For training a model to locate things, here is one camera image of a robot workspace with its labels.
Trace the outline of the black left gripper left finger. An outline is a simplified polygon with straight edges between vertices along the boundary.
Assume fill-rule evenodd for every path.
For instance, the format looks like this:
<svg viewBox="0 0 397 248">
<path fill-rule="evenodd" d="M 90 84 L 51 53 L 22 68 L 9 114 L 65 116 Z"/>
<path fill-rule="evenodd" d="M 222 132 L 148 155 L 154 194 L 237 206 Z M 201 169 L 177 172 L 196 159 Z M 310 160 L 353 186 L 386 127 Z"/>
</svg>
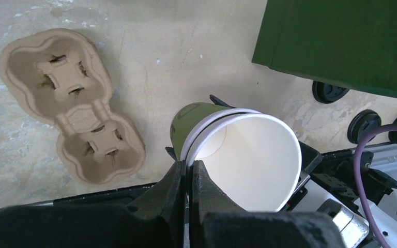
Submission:
<svg viewBox="0 0 397 248">
<path fill-rule="evenodd" d="M 125 247 L 183 247 L 186 165 L 174 162 L 165 176 L 125 205 Z"/>
</svg>

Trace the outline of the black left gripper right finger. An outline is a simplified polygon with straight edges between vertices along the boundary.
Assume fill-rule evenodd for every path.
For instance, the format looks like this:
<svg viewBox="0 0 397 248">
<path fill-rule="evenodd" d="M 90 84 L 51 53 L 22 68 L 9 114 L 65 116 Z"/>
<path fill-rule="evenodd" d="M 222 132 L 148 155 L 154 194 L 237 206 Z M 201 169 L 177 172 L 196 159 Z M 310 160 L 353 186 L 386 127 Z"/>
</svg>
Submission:
<svg viewBox="0 0 397 248">
<path fill-rule="evenodd" d="M 189 238 L 191 247 L 235 247 L 234 216 L 245 212 L 210 178 L 203 161 L 189 167 Z"/>
</svg>

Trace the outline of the white paper cup stack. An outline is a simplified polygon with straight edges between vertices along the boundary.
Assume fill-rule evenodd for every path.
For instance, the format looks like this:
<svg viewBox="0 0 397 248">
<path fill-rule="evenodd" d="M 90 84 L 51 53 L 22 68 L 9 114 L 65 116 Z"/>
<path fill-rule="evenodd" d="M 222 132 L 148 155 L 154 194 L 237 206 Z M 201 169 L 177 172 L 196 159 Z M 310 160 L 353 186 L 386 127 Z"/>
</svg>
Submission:
<svg viewBox="0 0 397 248">
<path fill-rule="evenodd" d="M 211 180 L 251 212 L 281 210 L 293 194 L 302 155 L 293 130 L 282 120 L 248 108 L 196 102 L 172 119 L 176 158 L 202 161 Z"/>
</svg>

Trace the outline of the green paper bag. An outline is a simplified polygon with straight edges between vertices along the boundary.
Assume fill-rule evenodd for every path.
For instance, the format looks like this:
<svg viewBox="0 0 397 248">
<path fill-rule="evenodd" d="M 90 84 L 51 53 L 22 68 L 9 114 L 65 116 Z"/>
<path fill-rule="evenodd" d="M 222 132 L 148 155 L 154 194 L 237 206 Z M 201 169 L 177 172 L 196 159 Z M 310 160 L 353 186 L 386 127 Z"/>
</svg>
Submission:
<svg viewBox="0 0 397 248">
<path fill-rule="evenodd" d="M 252 61 L 397 98 L 397 1 L 268 1 Z"/>
</svg>

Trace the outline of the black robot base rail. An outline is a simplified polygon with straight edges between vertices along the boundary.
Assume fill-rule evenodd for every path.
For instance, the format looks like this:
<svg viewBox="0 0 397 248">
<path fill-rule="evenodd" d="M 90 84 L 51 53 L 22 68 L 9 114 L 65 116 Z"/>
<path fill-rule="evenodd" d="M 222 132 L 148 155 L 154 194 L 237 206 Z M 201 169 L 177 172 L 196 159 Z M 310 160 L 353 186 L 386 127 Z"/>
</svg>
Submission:
<svg viewBox="0 0 397 248">
<path fill-rule="evenodd" d="M 353 173 L 354 150 L 345 149 L 319 153 L 302 143 L 302 173 L 297 184 L 297 192 L 291 197 L 288 210 L 294 209 L 301 201 L 307 205 L 316 191 L 317 183 L 337 198 L 342 204 L 353 204 L 357 198 L 357 188 Z M 383 195 L 397 189 L 397 144 L 379 144 L 367 147 L 361 157 L 363 181 L 370 184 L 365 192 L 370 201 L 378 203 Z M 75 197 L 48 201 L 45 205 L 89 204 L 89 203 L 130 203 L 149 190 L 153 183 L 118 190 L 109 190 Z"/>
</svg>

